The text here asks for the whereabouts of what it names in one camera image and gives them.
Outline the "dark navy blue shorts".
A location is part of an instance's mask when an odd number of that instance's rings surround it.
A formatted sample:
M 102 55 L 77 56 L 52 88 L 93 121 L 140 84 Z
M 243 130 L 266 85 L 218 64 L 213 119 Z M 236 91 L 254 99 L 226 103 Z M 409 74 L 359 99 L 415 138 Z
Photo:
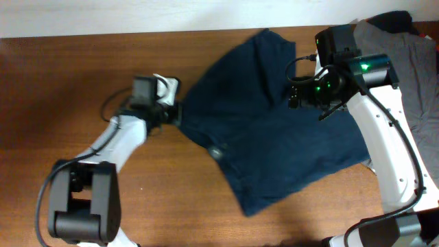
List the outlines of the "dark navy blue shorts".
M 290 109 L 285 67 L 296 46 L 263 30 L 213 64 L 182 101 L 180 131 L 207 149 L 244 215 L 366 161 L 352 116 Z

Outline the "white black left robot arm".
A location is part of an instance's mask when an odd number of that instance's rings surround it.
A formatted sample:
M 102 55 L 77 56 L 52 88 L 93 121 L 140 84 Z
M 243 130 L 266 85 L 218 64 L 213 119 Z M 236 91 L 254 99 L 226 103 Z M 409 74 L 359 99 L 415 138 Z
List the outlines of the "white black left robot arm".
M 117 174 L 151 129 L 181 119 L 180 104 L 120 108 L 87 150 L 57 161 L 45 181 L 49 235 L 76 246 L 136 246 L 121 229 Z

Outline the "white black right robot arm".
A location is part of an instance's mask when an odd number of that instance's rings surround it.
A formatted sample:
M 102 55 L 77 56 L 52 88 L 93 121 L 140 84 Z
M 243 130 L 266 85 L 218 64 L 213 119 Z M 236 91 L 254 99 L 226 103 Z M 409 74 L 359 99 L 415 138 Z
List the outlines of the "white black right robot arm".
M 385 54 L 365 56 L 350 25 L 316 34 L 315 74 L 290 78 L 289 107 L 321 108 L 325 119 L 347 107 L 366 143 L 379 182 L 383 214 L 360 220 L 324 246 L 437 246 L 438 188 L 403 111 L 399 79 Z

